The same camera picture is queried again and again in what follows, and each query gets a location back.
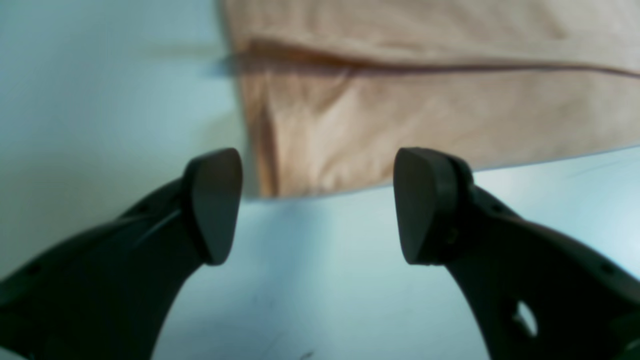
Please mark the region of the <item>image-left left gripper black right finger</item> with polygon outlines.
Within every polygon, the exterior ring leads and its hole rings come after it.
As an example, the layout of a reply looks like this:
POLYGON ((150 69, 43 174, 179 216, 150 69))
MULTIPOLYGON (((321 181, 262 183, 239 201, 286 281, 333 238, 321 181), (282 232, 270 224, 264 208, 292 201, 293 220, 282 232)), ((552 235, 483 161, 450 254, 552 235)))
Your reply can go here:
POLYGON ((448 269, 492 360, 639 358, 639 281, 521 218, 474 184, 463 159, 401 148, 393 191, 404 259, 448 269))

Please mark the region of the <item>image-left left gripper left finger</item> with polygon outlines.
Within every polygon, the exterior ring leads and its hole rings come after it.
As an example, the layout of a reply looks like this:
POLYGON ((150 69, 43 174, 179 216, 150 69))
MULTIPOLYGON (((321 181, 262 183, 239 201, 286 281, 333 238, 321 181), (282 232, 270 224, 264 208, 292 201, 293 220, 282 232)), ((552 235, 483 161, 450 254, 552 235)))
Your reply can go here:
POLYGON ((62 241, 1 282, 1 348, 28 360, 149 360, 175 298, 226 262, 242 158, 222 148, 118 218, 62 241))

